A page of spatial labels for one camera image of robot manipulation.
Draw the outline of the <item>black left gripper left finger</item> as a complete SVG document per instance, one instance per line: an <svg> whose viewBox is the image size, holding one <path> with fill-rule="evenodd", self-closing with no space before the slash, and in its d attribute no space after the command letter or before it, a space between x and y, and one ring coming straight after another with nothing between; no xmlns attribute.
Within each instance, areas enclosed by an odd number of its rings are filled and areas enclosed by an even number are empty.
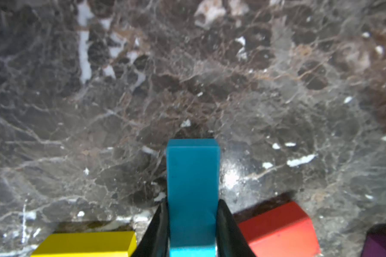
<svg viewBox="0 0 386 257"><path fill-rule="evenodd" d="M131 257L168 257L169 256L169 211L167 198L159 207Z"/></svg>

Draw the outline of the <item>yellow block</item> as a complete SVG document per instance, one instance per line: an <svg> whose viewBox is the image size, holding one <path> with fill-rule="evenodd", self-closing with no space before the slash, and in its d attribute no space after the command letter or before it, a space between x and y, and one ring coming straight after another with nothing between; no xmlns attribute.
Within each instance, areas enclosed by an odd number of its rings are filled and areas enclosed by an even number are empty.
<svg viewBox="0 0 386 257"><path fill-rule="evenodd" d="M133 231L55 233L32 253L33 257L129 257L137 247Z"/></svg>

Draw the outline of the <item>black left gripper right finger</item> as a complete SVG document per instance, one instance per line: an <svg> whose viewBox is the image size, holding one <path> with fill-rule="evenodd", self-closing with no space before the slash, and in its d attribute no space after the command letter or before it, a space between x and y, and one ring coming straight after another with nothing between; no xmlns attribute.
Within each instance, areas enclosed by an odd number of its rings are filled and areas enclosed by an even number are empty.
<svg viewBox="0 0 386 257"><path fill-rule="evenodd" d="M218 201L216 242L219 257L256 257L223 199Z"/></svg>

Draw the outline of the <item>teal block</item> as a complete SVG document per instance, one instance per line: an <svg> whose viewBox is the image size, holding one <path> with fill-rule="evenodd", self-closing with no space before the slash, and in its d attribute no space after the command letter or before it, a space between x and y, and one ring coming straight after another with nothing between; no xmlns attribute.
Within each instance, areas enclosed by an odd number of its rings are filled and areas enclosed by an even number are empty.
<svg viewBox="0 0 386 257"><path fill-rule="evenodd" d="M169 255L214 257L220 147L215 139L172 139L166 159Z"/></svg>

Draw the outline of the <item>red-orange block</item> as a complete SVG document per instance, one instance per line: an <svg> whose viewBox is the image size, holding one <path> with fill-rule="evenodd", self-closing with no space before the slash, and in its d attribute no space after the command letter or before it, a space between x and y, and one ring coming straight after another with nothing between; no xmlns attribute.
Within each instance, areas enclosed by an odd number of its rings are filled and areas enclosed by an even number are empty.
<svg viewBox="0 0 386 257"><path fill-rule="evenodd" d="M239 228L257 257L321 254L311 218L293 201L243 221Z"/></svg>

